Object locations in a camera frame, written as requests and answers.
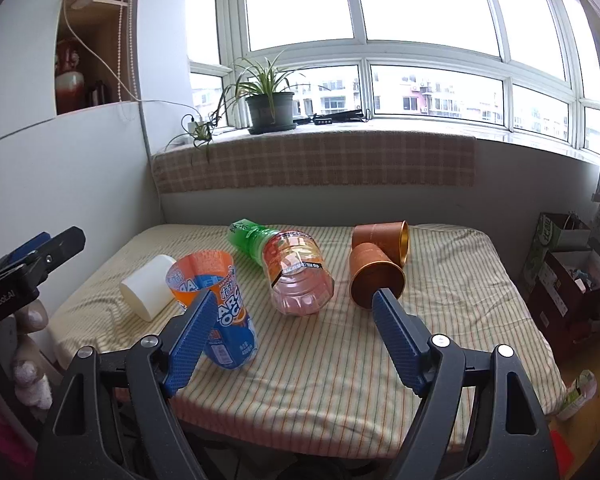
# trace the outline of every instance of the white wall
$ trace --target white wall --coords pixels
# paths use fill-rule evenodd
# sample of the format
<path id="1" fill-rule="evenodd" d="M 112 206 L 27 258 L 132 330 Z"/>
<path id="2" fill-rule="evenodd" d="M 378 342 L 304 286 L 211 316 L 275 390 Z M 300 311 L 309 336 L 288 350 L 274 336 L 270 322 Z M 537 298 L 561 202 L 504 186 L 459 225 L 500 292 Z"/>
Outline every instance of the white wall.
<path id="1" fill-rule="evenodd" d="M 136 45 L 143 100 L 192 105 L 185 30 L 185 0 L 138 0 Z M 180 120 L 191 110 L 167 103 L 143 103 L 151 153 L 183 133 Z"/>
<path id="2" fill-rule="evenodd" d="M 84 251 L 40 285 L 49 314 L 135 234 L 160 222 L 138 104 L 59 116 L 0 140 L 0 257 L 76 225 Z M 46 353 L 46 335 L 38 338 Z"/>
<path id="3" fill-rule="evenodd" d="M 592 218 L 600 168 L 533 148 L 478 140 L 473 187 L 318 186 L 221 189 L 164 194 L 170 223 L 355 225 L 405 219 L 487 233 L 516 278 L 542 211 L 575 210 Z"/>
<path id="4" fill-rule="evenodd" d="M 56 116 L 60 2 L 4 0 L 0 5 L 0 138 Z"/>
<path id="5" fill-rule="evenodd" d="M 76 225 L 84 251 L 40 286 L 50 314 L 135 234 L 160 223 L 137 103 L 56 117 L 61 0 L 0 6 L 0 257 Z M 46 334 L 37 336 L 52 355 Z"/>

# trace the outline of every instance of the green box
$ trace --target green box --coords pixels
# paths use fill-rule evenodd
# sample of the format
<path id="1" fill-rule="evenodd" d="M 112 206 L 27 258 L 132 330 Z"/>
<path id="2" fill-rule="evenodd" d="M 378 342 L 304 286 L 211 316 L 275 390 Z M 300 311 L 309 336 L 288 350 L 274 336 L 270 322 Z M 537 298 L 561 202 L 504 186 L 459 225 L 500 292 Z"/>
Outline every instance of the green box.
<path id="1" fill-rule="evenodd" d="M 591 229 L 576 215 L 540 213 L 529 254 L 520 273 L 520 293 L 526 300 L 536 284 L 547 251 L 587 249 Z"/>

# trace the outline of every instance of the gray flower pot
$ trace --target gray flower pot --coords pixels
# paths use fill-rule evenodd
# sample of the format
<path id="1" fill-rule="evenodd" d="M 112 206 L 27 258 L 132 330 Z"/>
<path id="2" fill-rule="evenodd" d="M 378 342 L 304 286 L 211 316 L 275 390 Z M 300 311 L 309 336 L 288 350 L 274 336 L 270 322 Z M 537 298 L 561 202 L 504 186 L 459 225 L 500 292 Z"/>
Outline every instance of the gray flower pot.
<path id="1" fill-rule="evenodd" d="M 269 132 L 283 132 L 296 127 L 293 115 L 293 92 L 275 92 L 273 105 L 275 114 L 271 113 L 269 98 L 266 95 L 253 95 L 245 99 L 251 116 L 251 135 Z"/>

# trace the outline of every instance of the bed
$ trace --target bed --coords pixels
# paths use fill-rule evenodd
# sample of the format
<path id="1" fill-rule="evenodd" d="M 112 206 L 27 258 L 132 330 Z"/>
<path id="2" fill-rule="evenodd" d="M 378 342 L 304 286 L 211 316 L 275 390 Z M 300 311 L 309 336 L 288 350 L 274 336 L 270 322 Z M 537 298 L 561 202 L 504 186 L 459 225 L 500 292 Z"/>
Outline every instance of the bed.
<path id="1" fill-rule="evenodd" d="M 161 225 L 135 236 L 97 270 L 49 323 L 59 363 L 78 348 L 129 348 L 158 333 L 179 312 L 172 302 L 153 322 L 136 317 L 118 283 L 156 254 L 174 258 L 218 248 L 234 254 L 238 283 L 258 335 L 256 358 L 223 370 L 206 357 L 171 399 L 178 418 L 254 444 L 342 458 L 392 458 L 419 399 L 400 382 L 370 312 L 349 298 L 351 227 L 302 227 L 312 234 L 335 280 L 333 299 L 317 315 L 285 317 L 269 303 L 262 270 L 225 240 L 224 226 Z M 492 351 L 506 343 L 520 358 L 545 413 L 565 386 L 489 237 L 463 227 L 410 226 L 400 303 L 432 333 L 460 346 Z M 472 388 L 465 388 L 451 436 L 462 445 Z"/>

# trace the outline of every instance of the windowsill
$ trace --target windowsill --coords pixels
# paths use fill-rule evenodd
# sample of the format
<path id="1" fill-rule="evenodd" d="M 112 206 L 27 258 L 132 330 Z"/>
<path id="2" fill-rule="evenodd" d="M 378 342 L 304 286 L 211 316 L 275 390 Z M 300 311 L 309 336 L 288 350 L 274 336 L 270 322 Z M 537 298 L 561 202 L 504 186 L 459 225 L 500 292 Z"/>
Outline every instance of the windowsill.
<path id="1" fill-rule="evenodd" d="M 214 134 L 214 143 L 231 142 L 237 139 L 247 139 L 251 136 L 246 128 L 241 130 L 232 130 L 222 128 L 223 131 Z M 494 140 L 496 142 L 505 142 L 507 144 L 516 144 L 518 146 L 526 146 L 535 148 L 545 152 L 557 153 L 558 155 L 570 156 L 577 160 L 583 160 L 591 164 L 600 165 L 600 155 L 589 150 L 576 150 L 565 142 L 536 135 L 533 133 L 510 132 L 504 128 L 496 126 L 483 126 L 482 124 L 470 123 L 453 123 L 450 121 L 429 121 L 422 119 L 392 119 L 392 118 L 377 118 L 366 123 L 335 123 L 324 124 L 317 126 L 315 124 L 300 124 L 295 130 L 279 132 L 273 134 L 263 134 L 266 136 L 276 136 L 291 133 L 325 133 L 342 132 L 342 131 L 360 131 L 371 130 L 378 132 L 398 131 L 398 132 L 427 132 L 432 134 L 451 134 L 451 135 L 466 135 L 473 136 L 480 140 Z M 190 142 L 175 146 L 173 149 L 182 149 L 189 146 Z"/>

